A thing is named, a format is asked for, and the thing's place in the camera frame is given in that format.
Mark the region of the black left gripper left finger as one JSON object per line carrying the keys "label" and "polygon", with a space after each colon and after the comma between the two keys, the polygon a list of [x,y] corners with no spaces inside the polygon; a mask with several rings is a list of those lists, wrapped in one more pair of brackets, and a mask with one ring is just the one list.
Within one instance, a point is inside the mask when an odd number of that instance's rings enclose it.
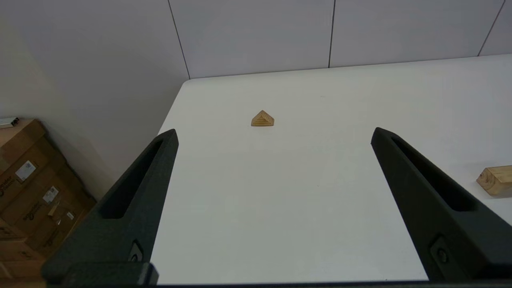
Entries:
{"label": "black left gripper left finger", "polygon": [[155,137],[91,209],[42,273],[66,273],[74,264],[132,259],[133,246],[149,261],[179,147],[176,130]]}

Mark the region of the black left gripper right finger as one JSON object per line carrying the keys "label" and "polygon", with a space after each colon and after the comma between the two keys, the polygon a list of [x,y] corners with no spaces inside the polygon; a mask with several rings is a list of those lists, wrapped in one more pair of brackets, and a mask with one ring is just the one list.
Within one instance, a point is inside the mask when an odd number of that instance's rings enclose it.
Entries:
{"label": "black left gripper right finger", "polygon": [[371,145],[430,280],[510,280],[512,228],[397,134]]}

